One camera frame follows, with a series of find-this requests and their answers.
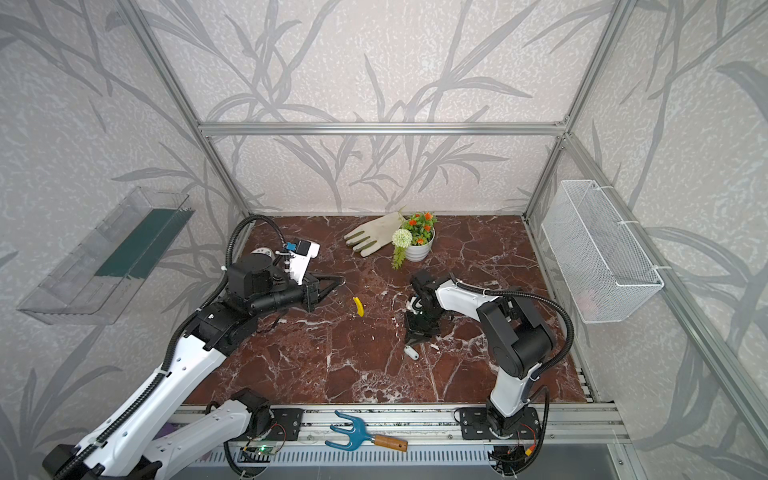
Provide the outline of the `white pot with flowers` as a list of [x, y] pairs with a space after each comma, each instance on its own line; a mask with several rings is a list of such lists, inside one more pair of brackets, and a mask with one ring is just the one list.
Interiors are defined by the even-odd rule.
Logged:
[[436, 236], [437, 217], [432, 212], [414, 213], [403, 218], [391, 237], [394, 247], [392, 267], [399, 270], [406, 260], [419, 262], [431, 251]]

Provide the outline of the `clear plastic wall shelf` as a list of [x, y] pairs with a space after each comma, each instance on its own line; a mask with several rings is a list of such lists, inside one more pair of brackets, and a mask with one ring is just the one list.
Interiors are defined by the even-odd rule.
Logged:
[[111, 325], [194, 214], [189, 195], [136, 187], [19, 304], [46, 325]]

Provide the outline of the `beige gardening glove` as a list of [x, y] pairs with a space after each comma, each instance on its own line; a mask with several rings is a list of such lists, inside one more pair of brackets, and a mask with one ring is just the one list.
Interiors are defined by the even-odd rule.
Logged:
[[399, 212], [389, 213], [368, 221], [344, 235], [346, 245], [365, 258], [392, 242], [392, 236], [398, 230], [404, 217]]

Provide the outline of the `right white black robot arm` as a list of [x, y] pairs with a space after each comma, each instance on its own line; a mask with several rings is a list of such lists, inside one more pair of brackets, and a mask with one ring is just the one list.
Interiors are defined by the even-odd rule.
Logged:
[[556, 346], [555, 334], [533, 305], [546, 299], [484, 289], [452, 276], [435, 279], [426, 271], [414, 274], [410, 283], [414, 294], [406, 304], [405, 345], [411, 348], [437, 337], [441, 318], [448, 314], [479, 322], [498, 367], [481, 429], [496, 438], [512, 437], [530, 411], [531, 388], [549, 367], [546, 358]]

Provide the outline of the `left green circuit board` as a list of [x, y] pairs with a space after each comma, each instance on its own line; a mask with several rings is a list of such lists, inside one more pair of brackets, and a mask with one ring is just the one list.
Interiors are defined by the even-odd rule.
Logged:
[[235, 459], [240, 463], [262, 464], [270, 463], [281, 452], [284, 443], [275, 444], [244, 444], [236, 450]]

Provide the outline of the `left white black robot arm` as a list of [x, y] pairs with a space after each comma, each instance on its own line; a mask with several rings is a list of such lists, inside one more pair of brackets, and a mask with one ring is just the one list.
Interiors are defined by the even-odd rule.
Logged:
[[94, 431], [75, 445], [56, 446], [44, 470], [54, 479], [169, 479], [218, 444], [269, 432], [268, 400], [244, 389], [202, 419], [158, 434], [189, 394], [259, 332], [262, 319], [292, 308], [311, 312], [344, 284], [339, 275], [308, 272], [317, 248], [290, 245], [284, 267], [257, 252], [227, 265], [218, 289], [172, 335], [160, 366]]

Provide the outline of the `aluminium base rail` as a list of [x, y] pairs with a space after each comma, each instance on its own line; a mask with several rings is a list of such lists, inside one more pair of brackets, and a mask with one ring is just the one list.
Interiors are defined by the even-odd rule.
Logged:
[[477, 417], [461, 412], [464, 404], [296, 404], [276, 405], [274, 417], [280, 425], [269, 435], [271, 440], [287, 440], [290, 446], [321, 446], [326, 440], [342, 442], [345, 437], [333, 432], [332, 425], [349, 428], [351, 422], [336, 415], [342, 412], [364, 420], [373, 434], [407, 440], [412, 445], [461, 444], [463, 435], [476, 438], [472, 444], [490, 445], [518, 442], [555, 444], [627, 444], [630, 436], [617, 407], [610, 403], [553, 403], [544, 433], [538, 431], [543, 419], [542, 404], [535, 406], [538, 418], [525, 420], [508, 440], [481, 439], [486, 430]]

